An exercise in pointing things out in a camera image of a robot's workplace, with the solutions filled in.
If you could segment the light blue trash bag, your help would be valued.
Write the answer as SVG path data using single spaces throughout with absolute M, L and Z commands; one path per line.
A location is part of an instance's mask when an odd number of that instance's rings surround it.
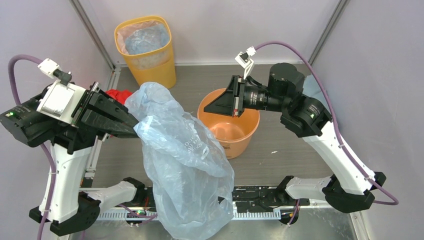
M 233 218 L 235 172 L 214 134 L 170 91 L 143 83 L 126 101 L 157 218 L 175 239 L 206 240 Z

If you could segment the orange round trash bin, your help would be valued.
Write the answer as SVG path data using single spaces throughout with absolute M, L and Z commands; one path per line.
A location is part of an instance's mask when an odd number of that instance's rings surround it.
M 214 134 L 224 148 L 227 159 L 240 156 L 248 147 L 260 123 L 260 112 L 246 109 L 241 117 L 230 117 L 204 111 L 204 107 L 224 92 L 223 88 L 206 95 L 197 110 L 197 118 Z

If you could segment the yellow mesh trash bin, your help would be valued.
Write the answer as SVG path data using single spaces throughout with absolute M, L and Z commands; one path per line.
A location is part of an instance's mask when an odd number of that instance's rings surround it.
M 162 23 L 167 28 L 170 40 L 160 49 L 130 55 L 126 50 L 125 40 L 134 31 Z M 114 30 L 114 41 L 118 52 L 123 57 L 127 67 L 138 85 L 146 82 L 156 82 L 170 89 L 177 82 L 172 34 L 168 23 L 160 16 L 150 15 L 127 20 Z

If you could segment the folded blue bag in corner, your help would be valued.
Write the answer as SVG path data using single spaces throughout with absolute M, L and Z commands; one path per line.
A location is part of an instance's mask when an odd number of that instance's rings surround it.
M 312 74 L 308 75 L 304 80 L 303 93 L 308 97 L 319 100 L 323 104 L 326 102 L 323 92 Z

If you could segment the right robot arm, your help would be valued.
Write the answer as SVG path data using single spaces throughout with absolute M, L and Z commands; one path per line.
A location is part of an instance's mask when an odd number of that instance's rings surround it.
M 335 122 L 321 101 L 303 93 L 305 76 L 290 63 L 274 64 L 267 86 L 251 76 L 234 75 L 228 87 L 204 107 L 204 111 L 239 118 L 246 109 L 281 113 L 280 122 L 308 143 L 332 170 L 324 178 L 286 176 L 278 185 L 276 197 L 283 205 L 298 199 L 326 201 L 342 213 L 367 210 L 375 201 L 372 190 L 386 176 L 367 168 L 347 144 L 338 141 Z

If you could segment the left aluminium frame post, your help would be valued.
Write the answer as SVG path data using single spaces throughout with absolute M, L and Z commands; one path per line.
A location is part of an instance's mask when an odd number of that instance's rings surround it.
M 84 28 L 88 32 L 91 40 L 93 41 L 96 48 L 99 50 L 100 55 L 103 57 L 106 64 L 109 66 L 109 68 L 111 70 L 114 70 L 116 68 L 116 66 L 113 63 L 112 58 L 108 54 L 104 44 L 102 43 L 97 31 L 95 30 L 95 27 L 94 27 L 92 21 L 90 20 L 87 12 L 85 11 L 81 1 L 80 0 L 69 0 L 69 3 L 71 4 L 73 9 L 75 10 L 77 16 L 79 17 L 79 19 L 82 22 L 82 25 L 84 26 Z

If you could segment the blue bag inside yellow bin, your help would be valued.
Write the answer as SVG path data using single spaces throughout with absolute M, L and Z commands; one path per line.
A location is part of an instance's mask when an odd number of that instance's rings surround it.
M 152 52 L 166 46 L 171 37 L 163 23 L 134 31 L 124 41 L 129 55 Z

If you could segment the aluminium frame post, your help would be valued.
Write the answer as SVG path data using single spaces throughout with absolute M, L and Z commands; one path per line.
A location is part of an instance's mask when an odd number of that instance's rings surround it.
M 103 57 L 106 64 L 109 66 L 109 68 L 111 70 L 114 70 L 116 68 L 116 66 L 113 63 L 112 58 L 108 54 L 104 44 L 102 43 L 97 31 L 95 30 L 95 27 L 94 27 L 92 21 L 90 20 L 87 12 L 85 11 L 81 1 L 80 0 L 69 0 L 69 3 L 71 4 L 73 9 L 75 10 L 77 16 L 79 17 L 79 19 L 82 22 L 82 25 L 84 26 L 84 28 L 88 32 L 91 40 L 93 41 L 96 48 L 99 50 L 100 55 Z
M 328 38 L 330 37 L 332 31 L 336 27 L 339 19 L 341 18 L 343 12 L 349 5 L 350 0 L 339 0 L 334 11 L 332 12 L 323 32 L 321 33 L 317 44 L 315 45 L 312 54 L 308 60 L 309 64 L 312 66 L 317 60 L 319 54 L 321 53 L 323 47 L 325 46 Z

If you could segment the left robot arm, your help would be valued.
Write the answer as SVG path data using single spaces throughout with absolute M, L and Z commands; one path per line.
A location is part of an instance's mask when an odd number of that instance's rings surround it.
M 80 190 L 94 148 L 107 137 L 136 138 L 137 119 L 94 82 L 89 89 L 56 80 L 42 93 L 3 112 L 0 122 L 13 137 L 35 148 L 51 143 L 51 163 L 41 204 L 29 212 L 37 223 L 50 222 L 62 237 L 87 230 L 105 211 L 123 203 L 141 206 L 144 184 L 132 177 L 108 188 Z

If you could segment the red crumpled trash bag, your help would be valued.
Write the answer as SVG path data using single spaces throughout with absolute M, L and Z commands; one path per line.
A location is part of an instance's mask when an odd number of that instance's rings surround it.
M 126 100 L 133 94 L 131 91 L 125 90 L 117 90 L 117 89 L 109 89 L 105 92 L 108 95 L 108 100 L 110 102 L 117 102 L 121 105 L 125 105 Z

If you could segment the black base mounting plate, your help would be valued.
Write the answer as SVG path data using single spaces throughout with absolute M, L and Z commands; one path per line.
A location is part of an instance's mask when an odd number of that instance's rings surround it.
M 232 192 L 237 213 L 267 213 L 274 209 L 296 205 L 295 200 L 284 202 L 277 198 L 275 186 L 236 186 Z

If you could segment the right aluminium frame post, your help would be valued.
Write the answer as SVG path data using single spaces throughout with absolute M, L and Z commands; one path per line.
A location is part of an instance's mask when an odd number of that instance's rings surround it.
M 323 32 L 321 33 L 317 44 L 315 45 L 312 54 L 308 60 L 309 64 L 312 66 L 317 60 L 319 54 L 321 53 L 323 47 L 325 46 L 328 38 L 330 37 L 332 31 L 336 27 L 339 19 L 341 18 L 343 12 L 349 5 L 350 0 L 339 0 L 334 11 L 332 12 Z

